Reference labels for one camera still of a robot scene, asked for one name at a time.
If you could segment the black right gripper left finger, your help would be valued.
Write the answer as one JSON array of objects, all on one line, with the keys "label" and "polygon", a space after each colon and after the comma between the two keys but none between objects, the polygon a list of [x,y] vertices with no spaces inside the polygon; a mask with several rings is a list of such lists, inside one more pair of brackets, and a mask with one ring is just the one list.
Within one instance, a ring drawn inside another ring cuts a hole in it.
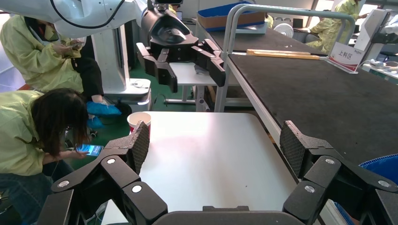
[{"label": "black right gripper left finger", "polygon": [[151,225],[167,214],[167,204],[139,176],[149,143],[142,121],[130,135],[110,141],[95,160],[52,185],[38,224],[85,225],[109,200],[133,225]]}]

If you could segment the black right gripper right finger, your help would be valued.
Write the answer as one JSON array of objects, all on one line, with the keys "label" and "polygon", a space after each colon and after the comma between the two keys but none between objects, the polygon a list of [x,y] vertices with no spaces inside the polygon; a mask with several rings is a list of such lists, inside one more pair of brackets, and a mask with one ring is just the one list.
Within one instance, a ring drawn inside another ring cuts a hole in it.
[{"label": "black right gripper right finger", "polygon": [[344,159],[327,141],[283,123],[280,150],[299,183],[283,212],[312,225],[327,201],[338,203],[362,225],[398,222],[397,183]]}]

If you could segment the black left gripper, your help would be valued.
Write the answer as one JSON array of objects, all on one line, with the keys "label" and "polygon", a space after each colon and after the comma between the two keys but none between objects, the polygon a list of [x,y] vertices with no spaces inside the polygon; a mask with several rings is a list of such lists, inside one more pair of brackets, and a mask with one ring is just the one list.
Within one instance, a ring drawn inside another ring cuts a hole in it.
[{"label": "black left gripper", "polygon": [[222,51],[210,39],[199,39],[171,11],[148,9],[142,17],[141,29],[147,32],[149,46],[137,43],[137,57],[145,73],[166,85],[172,93],[178,92],[177,76],[169,62],[192,61],[207,71],[218,87],[226,82],[221,59]]}]

